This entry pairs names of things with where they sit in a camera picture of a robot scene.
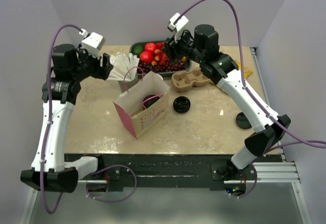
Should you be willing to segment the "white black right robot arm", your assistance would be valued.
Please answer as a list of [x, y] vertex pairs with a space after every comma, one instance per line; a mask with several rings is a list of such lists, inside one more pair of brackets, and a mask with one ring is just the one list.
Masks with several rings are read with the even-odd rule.
[[219, 34], [213, 26], [201, 24], [190, 33], [185, 27], [168, 25], [173, 36], [165, 40], [164, 52], [171, 61], [187, 57], [200, 65], [202, 73], [226, 92], [249, 120], [254, 133], [244, 146], [217, 169], [225, 180], [237, 180], [245, 168], [282, 139], [291, 120], [279, 115], [241, 79], [240, 67], [229, 55], [220, 51]]

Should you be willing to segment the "black coffee cup lid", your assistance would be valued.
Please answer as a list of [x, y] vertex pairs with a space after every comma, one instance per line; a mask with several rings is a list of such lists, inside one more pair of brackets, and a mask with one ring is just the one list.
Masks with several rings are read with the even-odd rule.
[[143, 99], [142, 106], [144, 109], [147, 109], [156, 103], [159, 99], [159, 95], [148, 95]]

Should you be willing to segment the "pink white paper bag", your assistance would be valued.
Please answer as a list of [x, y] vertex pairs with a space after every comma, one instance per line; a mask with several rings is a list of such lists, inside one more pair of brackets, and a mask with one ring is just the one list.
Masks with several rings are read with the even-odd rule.
[[[148, 95], [159, 95], [160, 99], [144, 109], [142, 102]], [[115, 99], [113, 104], [123, 126], [138, 139], [167, 114], [169, 98], [170, 86], [151, 71]]]

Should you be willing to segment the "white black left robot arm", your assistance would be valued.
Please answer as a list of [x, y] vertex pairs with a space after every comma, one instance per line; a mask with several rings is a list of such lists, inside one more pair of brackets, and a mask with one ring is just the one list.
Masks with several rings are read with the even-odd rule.
[[35, 190], [72, 193], [80, 179], [90, 175], [101, 179], [105, 166], [99, 156], [83, 156], [65, 162], [68, 125], [81, 81], [88, 77], [106, 80], [113, 66], [102, 47], [87, 44], [61, 44], [53, 48], [50, 80], [42, 87], [43, 122], [35, 158], [20, 180]]

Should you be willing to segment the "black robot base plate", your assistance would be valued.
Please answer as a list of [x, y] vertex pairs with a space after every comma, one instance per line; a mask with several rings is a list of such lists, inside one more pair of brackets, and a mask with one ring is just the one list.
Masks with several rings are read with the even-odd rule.
[[230, 154], [100, 154], [99, 169], [105, 173], [82, 178], [90, 183], [109, 179], [109, 191], [124, 187], [204, 188], [223, 191], [224, 178], [218, 169]]

